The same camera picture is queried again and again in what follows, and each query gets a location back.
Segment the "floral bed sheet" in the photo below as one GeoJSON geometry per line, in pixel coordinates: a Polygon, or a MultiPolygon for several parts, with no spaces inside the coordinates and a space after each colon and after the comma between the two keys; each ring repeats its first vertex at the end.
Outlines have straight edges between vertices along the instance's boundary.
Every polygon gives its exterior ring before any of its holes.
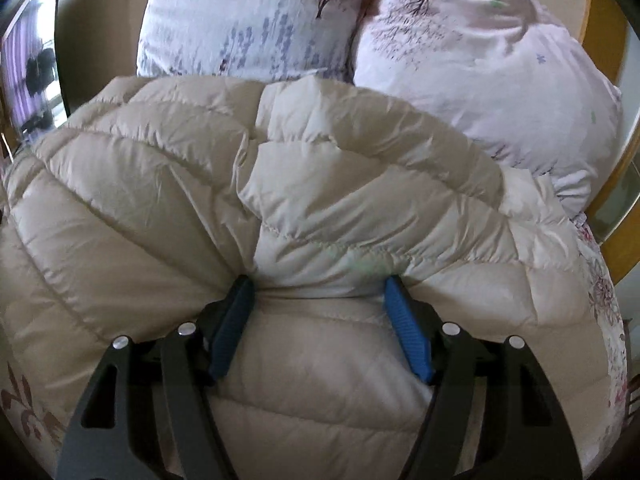
{"type": "Polygon", "coordinates": [[[1,181],[1,411],[45,471],[110,341],[190,320],[248,274],[256,306],[209,403],[243,479],[393,479],[432,392],[383,310],[386,276],[472,335],[518,334],[560,398],[582,468],[620,432],[625,335],[585,223],[547,181],[490,200],[371,162],[157,166],[1,181]]]}

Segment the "beige quilted down jacket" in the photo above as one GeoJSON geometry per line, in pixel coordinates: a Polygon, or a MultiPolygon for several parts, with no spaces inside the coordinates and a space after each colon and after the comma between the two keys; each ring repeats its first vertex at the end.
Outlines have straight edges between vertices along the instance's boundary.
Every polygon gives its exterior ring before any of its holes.
{"type": "Polygon", "coordinates": [[[209,402],[243,479],[393,479],[431,393],[383,284],[473,336],[517,334],[582,469],[620,418],[596,254],[551,181],[410,104],[338,81],[114,79],[1,179],[1,406],[46,471],[120,335],[166,335],[257,288],[209,402]]]}

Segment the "black framed mirror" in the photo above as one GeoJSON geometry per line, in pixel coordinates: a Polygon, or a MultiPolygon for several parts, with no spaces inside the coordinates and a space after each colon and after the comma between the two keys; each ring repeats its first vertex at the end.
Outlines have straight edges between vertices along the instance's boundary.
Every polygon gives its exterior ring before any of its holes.
{"type": "Polygon", "coordinates": [[[1,36],[3,109],[18,143],[32,143],[67,119],[58,74],[58,0],[22,0],[1,36]]]}

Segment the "left floral pillow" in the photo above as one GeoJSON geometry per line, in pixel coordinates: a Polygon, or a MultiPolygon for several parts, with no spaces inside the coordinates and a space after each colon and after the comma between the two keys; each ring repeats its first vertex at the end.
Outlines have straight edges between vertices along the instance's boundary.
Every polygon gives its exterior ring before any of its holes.
{"type": "Polygon", "coordinates": [[[348,81],[363,0],[148,0],[138,41],[145,77],[348,81]]]}

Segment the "right floral pillow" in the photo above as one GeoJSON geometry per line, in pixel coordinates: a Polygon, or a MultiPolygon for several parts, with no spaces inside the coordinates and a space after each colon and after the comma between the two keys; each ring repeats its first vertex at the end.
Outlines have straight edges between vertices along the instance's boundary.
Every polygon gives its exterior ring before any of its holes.
{"type": "Polygon", "coordinates": [[[538,0],[374,0],[354,81],[446,122],[499,164],[550,178],[570,216],[613,163],[620,89],[538,0]]]}

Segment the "floral pillow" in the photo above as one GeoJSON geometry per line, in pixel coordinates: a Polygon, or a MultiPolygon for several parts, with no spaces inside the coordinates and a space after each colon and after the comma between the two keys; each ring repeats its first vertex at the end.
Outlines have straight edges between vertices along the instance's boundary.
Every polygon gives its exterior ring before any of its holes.
{"type": "Polygon", "coordinates": [[[148,0],[138,41],[145,77],[348,81],[363,0],[148,0]]]}
{"type": "Polygon", "coordinates": [[[538,0],[374,0],[354,81],[446,122],[499,164],[550,178],[570,216],[613,163],[620,89],[538,0]]]}

